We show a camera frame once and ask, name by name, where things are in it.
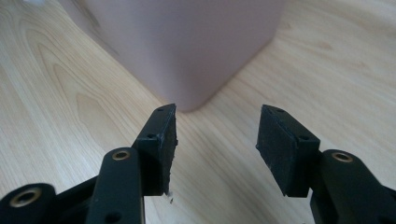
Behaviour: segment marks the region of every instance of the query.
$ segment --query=black plastic bracket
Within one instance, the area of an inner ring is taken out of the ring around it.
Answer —
[[[283,194],[306,197],[316,223],[396,223],[395,191],[356,156],[319,150],[319,139],[280,108],[262,106],[257,149]]]
[[[63,193],[33,184],[0,201],[0,224],[144,223],[144,196],[169,192],[177,146],[176,106],[154,110],[132,147],[104,156],[98,176]]]

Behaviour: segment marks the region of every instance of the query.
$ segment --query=wood grain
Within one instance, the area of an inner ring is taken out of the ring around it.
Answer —
[[[177,113],[173,202],[146,198],[147,223],[313,223],[284,198],[255,149],[260,108],[289,111],[321,150],[360,157],[396,189],[396,3],[290,0],[276,37],[206,105]],[[132,144],[157,99],[56,1],[0,0],[0,196],[58,192]]]

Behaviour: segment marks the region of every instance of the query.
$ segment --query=metal grommet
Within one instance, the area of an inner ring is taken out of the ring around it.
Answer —
[[[11,207],[24,207],[30,203],[33,203],[40,197],[40,195],[40,188],[27,189],[13,197],[9,202],[9,205]]]
[[[122,161],[122,160],[129,158],[130,156],[131,156],[131,154],[129,153],[129,151],[121,150],[121,151],[115,152],[113,154],[113,160]]]
[[[336,160],[342,161],[342,162],[352,162],[353,161],[352,157],[350,157],[346,153],[342,153],[342,152],[334,152],[332,154],[332,157],[335,158]]]

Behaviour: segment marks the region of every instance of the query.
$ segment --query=pink container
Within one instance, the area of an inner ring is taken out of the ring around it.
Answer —
[[[156,95],[204,103],[275,34],[285,0],[60,0],[73,21]]]

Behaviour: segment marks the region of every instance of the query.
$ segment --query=light wood surface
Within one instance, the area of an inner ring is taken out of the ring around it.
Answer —
[[[289,0],[272,43],[206,105],[177,113],[173,202],[147,223],[313,223],[255,149],[262,104],[360,157],[396,189],[396,2]],[[84,35],[56,1],[0,0],[0,197],[97,175],[166,104]]]

